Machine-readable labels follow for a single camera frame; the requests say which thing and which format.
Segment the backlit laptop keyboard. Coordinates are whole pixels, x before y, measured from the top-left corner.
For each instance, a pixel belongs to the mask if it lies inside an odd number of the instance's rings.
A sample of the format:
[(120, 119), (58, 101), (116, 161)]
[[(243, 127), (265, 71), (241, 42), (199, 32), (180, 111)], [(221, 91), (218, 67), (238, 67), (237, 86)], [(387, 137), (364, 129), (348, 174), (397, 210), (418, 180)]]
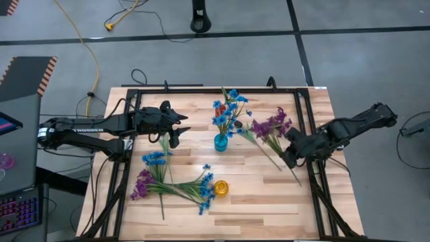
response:
[(49, 186), (0, 196), (0, 242), (46, 242)]

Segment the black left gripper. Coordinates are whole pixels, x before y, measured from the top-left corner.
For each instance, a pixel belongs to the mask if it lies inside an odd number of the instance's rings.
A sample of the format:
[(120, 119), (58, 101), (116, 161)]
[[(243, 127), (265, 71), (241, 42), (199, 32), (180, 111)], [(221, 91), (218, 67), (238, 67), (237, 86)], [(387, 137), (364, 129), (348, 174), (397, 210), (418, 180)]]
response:
[(174, 124), (180, 124), (180, 120), (186, 120), (188, 117), (178, 114), (167, 100), (163, 101), (159, 108), (143, 107), (137, 112), (136, 118), (138, 134), (147, 134), (149, 142), (156, 143), (161, 136), (168, 133), (172, 149), (179, 145), (179, 136), (190, 129), (173, 129)]

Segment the yellow glass vase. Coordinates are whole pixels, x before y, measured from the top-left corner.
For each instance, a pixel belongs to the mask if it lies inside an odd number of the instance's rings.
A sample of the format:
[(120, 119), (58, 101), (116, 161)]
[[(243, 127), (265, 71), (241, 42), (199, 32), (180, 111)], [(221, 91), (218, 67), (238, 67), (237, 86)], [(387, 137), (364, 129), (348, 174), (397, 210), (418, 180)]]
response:
[(217, 197), (225, 197), (228, 194), (229, 186), (224, 180), (219, 180), (214, 184), (214, 193)]

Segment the blue flower bunch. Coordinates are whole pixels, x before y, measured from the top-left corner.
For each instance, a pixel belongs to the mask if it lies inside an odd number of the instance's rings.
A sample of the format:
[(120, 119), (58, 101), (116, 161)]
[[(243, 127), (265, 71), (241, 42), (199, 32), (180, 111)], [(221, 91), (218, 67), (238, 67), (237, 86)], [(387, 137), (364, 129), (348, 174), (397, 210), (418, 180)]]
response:
[(222, 87), (221, 90), (224, 96), (224, 101), (215, 100), (212, 107), (215, 110), (220, 106), (220, 104), (224, 104), (226, 106), (226, 110), (223, 115), (219, 117), (215, 117), (214, 115), (212, 117), (212, 124), (217, 126), (219, 134), (232, 138), (232, 136), (237, 133), (237, 129), (234, 127), (234, 122), (238, 121), (240, 116), (252, 116), (253, 113), (252, 111), (245, 109), (245, 104), (247, 104), (249, 100), (241, 95), (237, 89), (227, 91)]
[(211, 201), (216, 198), (215, 188), (212, 184), (214, 174), (210, 172), (211, 166), (205, 164), (202, 173), (194, 180), (178, 184), (166, 184), (160, 181), (152, 181), (146, 185), (148, 192), (171, 194), (184, 198), (198, 205), (201, 216), (210, 209)]
[(165, 181), (166, 174), (171, 174), (170, 158), (173, 154), (169, 145), (169, 135), (164, 134), (159, 139), (159, 144), (162, 151), (154, 151), (146, 154), (142, 157), (142, 161), (145, 163), (151, 177), (154, 180), (163, 183)]

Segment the pink round dish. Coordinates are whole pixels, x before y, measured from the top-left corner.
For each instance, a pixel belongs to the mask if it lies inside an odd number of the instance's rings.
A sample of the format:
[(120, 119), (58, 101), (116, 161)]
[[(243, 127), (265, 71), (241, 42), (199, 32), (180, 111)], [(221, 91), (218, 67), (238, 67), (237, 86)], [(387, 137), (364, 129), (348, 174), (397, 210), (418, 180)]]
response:
[(15, 165), (15, 159), (7, 154), (7, 153), (0, 153), (0, 169), (10, 169)]

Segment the black flat bar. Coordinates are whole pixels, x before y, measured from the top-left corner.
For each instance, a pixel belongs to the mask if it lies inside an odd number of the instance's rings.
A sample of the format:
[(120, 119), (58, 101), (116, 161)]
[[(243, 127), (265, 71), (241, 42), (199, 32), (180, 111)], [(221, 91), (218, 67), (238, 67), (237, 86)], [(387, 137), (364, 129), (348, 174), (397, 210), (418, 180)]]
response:
[[(172, 87), (203, 87), (203, 84), (167, 84), (168, 88)], [(165, 87), (165, 84), (148, 84), (148, 85), (139, 85), (139, 84), (123, 84), (120, 87), (126, 88), (141, 88), (141, 87)]]

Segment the black floor device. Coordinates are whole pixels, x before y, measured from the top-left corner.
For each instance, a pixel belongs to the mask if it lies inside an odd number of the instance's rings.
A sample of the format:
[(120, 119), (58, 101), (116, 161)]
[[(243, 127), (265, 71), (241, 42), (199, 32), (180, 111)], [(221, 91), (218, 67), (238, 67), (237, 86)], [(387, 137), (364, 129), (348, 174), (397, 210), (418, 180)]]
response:
[(418, 133), (424, 133), (425, 136), (430, 138), (430, 118), (419, 122), (409, 128), (406, 127), (409, 121), (406, 121), (402, 128), (400, 129), (400, 135), (402, 137), (411, 137), (412, 135), (418, 134)]

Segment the dark screen with pink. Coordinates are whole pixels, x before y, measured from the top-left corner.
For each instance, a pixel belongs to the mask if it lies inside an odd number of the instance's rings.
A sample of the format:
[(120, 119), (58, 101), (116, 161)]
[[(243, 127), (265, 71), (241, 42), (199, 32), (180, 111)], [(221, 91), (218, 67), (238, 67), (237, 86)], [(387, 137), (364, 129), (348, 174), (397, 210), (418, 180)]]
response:
[(22, 127), (23, 124), (20, 121), (8, 116), (3, 112), (0, 112), (0, 136), (9, 132), (13, 132)]

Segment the black orange-striped floor mat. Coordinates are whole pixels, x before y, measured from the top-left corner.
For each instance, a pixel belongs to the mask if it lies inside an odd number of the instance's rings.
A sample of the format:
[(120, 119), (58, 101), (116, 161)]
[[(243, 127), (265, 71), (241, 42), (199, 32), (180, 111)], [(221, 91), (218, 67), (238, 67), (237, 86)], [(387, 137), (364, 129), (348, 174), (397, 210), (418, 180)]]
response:
[(0, 0), (0, 16), (10, 16), (15, 13), (19, 0)]
[(48, 87), (57, 56), (16, 56), (0, 73), (0, 102), (38, 94)]

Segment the black stand base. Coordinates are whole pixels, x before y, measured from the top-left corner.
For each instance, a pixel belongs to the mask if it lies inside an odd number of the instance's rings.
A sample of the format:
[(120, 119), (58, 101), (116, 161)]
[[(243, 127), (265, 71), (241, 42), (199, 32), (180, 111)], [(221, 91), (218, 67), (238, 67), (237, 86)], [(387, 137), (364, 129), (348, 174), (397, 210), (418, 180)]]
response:
[(198, 34), (205, 33), (211, 28), (211, 25), (206, 11), (206, 0), (192, 0), (191, 30)]

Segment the black aluminium table frame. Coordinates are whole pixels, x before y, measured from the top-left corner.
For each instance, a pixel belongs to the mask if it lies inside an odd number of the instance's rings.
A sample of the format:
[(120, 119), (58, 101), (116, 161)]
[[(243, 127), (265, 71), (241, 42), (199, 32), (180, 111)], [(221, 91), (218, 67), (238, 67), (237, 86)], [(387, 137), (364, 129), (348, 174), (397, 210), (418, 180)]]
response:
[[(242, 122), (252, 119), (264, 121), (282, 107), (299, 129), (311, 128), (334, 118), (326, 87), (293, 88), (245, 87), (238, 91), (249, 99), (246, 108), (252, 117), (241, 116)], [(125, 198), (122, 200), (118, 223), (116, 204), (103, 231), (96, 236), (117, 235), (121, 241), (153, 240), (244, 240), (319, 239), (314, 194), (311, 194), (306, 166), (295, 168), (300, 186), (284, 162), (269, 147), (263, 146), (272, 159), (283, 168), (277, 169), (265, 156), (262, 148), (241, 136), (228, 141), (225, 152), (214, 149), (217, 127), (212, 125), (212, 102), (222, 101), (220, 88), (179, 87), (169, 91), (161, 88), (140, 88), (140, 106), (159, 106), (169, 100), (176, 112), (188, 116), (181, 126), (189, 126), (173, 149), (171, 172), (174, 182), (194, 180), (209, 164), (214, 174), (211, 183), (223, 180), (229, 191), (225, 197), (211, 201), (210, 209), (198, 215), (197, 204), (170, 194), (163, 195), (165, 219), (162, 219), (158, 194), (145, 199), (131, 200), (136, 176), (145, 168), (141, 157), (160, 151), (158, 143), (151, 144), (147, 136), (135, 140)], [(363, 227), (348, 172), (338, 163), (327, 161), (326, 179), (333, 205), (345, 222), (359, 235)]]

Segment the grey side desk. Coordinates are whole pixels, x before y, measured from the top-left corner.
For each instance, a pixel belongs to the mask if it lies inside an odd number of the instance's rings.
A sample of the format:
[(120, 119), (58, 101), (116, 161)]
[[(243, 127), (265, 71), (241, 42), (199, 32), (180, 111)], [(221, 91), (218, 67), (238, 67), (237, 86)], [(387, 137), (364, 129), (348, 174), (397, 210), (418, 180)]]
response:
[(22, 128), (0, 136), (0, 153), (15, 159), (12, 168), (0, 169), (0, 195), (4, 195), (35, 184), (40, 96), (34, 94), (0, 102), (0, 112), (23, 124)]

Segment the blue glass vase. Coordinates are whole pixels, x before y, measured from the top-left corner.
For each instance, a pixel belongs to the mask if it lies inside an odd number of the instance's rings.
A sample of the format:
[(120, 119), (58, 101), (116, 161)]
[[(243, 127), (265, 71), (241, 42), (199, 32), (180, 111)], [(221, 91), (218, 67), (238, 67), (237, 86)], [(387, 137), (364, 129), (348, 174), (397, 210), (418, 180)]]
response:
[(214, 137), (214, 148), (218, 152), (223, 152), (228, 146), (228, 137), (225, 135), (217, 134)]

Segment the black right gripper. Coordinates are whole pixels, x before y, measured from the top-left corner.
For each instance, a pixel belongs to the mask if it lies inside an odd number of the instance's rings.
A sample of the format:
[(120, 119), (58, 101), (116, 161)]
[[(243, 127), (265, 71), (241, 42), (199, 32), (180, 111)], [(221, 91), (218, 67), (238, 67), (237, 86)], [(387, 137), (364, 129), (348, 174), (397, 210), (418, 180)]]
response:
[(297, 166), (297, 159), (312, 155), (328, 144), (328, 138), (324, 134), (306, 136), (295, 128), (289, 129), (285, 138), (290, 142), (290, 145), (281, 154), (281, 158), (290, 169)]

